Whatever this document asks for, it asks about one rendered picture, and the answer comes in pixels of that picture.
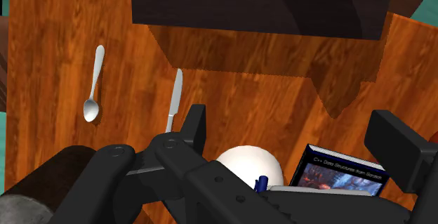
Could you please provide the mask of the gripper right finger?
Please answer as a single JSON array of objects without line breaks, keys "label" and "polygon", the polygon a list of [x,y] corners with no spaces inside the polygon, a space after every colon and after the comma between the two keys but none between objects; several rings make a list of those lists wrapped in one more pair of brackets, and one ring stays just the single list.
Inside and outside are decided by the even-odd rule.
[{"label": "gripper right finger", "polygon": [[374,110],[364,144],[402,192],[418,196],[406,224],[438,224],[438,144],[388,110]]}]

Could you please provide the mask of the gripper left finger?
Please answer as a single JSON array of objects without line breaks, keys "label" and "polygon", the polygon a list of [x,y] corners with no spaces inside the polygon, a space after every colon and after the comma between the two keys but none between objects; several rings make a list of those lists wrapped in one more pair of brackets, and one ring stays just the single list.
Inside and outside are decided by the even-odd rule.
[{"label": "gripper left finger", "polygon": [[142,152],[129,145],[99,149],[48,224],[133,224],[145,204],[162,202],[188,224],[184,175],[205,162],[206,107],[193,104],[179,132],[155,136]]}]

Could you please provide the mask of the dark blue book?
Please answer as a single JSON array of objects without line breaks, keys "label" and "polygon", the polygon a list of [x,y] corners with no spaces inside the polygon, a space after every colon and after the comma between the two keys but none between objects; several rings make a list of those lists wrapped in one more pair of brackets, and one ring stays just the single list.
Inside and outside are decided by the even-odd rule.
[{"label": "dark blue book", "polygon": [[364,190],[378,196],[389,178],[377,163],[308,144],[289,185],[318,190]]}]

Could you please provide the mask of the dark brown cylinder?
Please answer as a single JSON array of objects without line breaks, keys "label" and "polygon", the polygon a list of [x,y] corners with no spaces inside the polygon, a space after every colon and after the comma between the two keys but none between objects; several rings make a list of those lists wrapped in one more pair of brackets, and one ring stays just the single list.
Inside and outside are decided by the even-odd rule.
[{"label": "dark brown cylinder", "polygon": [[0,224],[47,224],[94,154],[69,146],[29,173],[0,195]]}]

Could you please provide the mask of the silver spoon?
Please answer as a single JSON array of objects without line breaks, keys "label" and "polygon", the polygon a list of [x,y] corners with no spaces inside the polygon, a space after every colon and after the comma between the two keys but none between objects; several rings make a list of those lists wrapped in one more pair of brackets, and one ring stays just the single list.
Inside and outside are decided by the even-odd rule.
[{"label": "silver spoon", "polygon": [[95,60],[93,65],[93,78],[91,84],[91,92],[88,99],[84,102],[84,119],[87,122],[92,122],[99,113],[99,105],[94,100],[95,87],[102,69],[102,63],[105,57],[105,47],[103,45],[97,46],[95,50]]}]

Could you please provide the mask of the silver table knife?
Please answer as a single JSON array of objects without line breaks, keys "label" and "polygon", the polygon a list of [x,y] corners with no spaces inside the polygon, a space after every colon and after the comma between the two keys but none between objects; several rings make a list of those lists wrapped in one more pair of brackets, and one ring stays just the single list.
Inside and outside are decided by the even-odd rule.
[{"label": "silver table knife", "polygon": [[182,94],[183,87],[183,71],[181,69],[177,70],[177,74],[175,76],[173,92],[171,96],[171,104],[168,112],[168,119],[166,124],[166,132],[171,132],[173,125],[173,118],[178,113],[180,98]]}]

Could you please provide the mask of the white round bowl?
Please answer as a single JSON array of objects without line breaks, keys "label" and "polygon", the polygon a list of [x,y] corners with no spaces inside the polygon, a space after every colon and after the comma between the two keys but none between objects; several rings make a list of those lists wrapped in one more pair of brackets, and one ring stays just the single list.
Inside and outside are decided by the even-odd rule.
[{"label": "white round bowl", "polygon": [[252,145],[241,145],[223,152],[217,159],[232,173],[254,188],[260,176],[268,178],[267,187],[284,185],[284,174],[276,157]]}]

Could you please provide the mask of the blue pen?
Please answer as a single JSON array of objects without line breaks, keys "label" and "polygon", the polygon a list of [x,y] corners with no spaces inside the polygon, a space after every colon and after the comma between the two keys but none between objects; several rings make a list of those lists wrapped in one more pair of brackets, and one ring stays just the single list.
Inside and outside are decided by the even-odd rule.
[{"label": "blue pen", "polygon": [[267,190],[268,186],[268,177],[267,176],[260,176],[258,179],[255,180],[255,186],[254,190],[259,193]]}]

